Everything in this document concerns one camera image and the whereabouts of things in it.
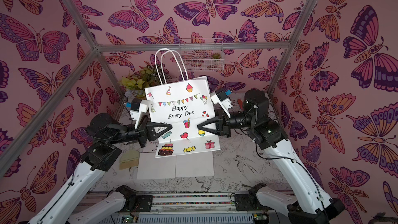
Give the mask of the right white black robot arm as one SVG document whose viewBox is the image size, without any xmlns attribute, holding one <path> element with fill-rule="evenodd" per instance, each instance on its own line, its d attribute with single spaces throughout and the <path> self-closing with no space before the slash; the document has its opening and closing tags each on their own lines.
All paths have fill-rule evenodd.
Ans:
<svg viewBox="0 0 398 224">
<path fill-rule="evenodd" d="M 247 91 L 242 111 L 234 113 L 230 112 L 229 95 L 230 91 L 223 89 L 211 93 L 211 101 L 221 110 L 215 117 L 200 123 L 198 129 L 228 138 L 232 130 L 241 130 L 254 142 L 261 159 L 277 165 L 294 193 L 286 195 L 259 183 L 249 190 L 252 203 L 273 209 L 292 224 L 328 224 L 343 212 L 343 202 L 331 198 L 316 182 L 279 123 L 268 116 L 269 99 L 265 93 L 258 89 Z"/>
</svg>

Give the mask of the white paper gift bag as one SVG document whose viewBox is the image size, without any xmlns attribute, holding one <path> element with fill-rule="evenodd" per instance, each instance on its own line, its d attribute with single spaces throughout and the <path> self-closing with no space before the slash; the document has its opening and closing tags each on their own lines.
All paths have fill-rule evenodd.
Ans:
<svg viewBox="0 0 398 224">
<path fill-rule="evenodd" d="M 171 179 L 176 177 L 176 158 L 157 157 L 158 142 L 147 142 L 140 153 L 137 170 L 138 180 Z"/>
</svg>

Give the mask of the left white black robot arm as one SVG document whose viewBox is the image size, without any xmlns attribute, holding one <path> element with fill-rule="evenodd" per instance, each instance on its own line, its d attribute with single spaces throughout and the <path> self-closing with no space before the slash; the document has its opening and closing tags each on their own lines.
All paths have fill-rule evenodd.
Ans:
<svg viewBox="0 0 398 224">
<path fill-rule="evenodd" d="M 121 149 L 116 144 L 132 141 L 142 147 L 172 129 L 171 124 L 152 122 L 144 116 L 138 125 L 121 125 L 107 113 L 96 115 L 86 127 L 93 138 L 91 147 L 81 156 L 72 175 L 34 217 L 30 224 L 95 224 L 120 210 L 133 211 L 139 205 L 137 192 L 120 186 L 103 201 L 73 215 L 72 212 L 91 187 L 113 166 Z"/>
</svg>

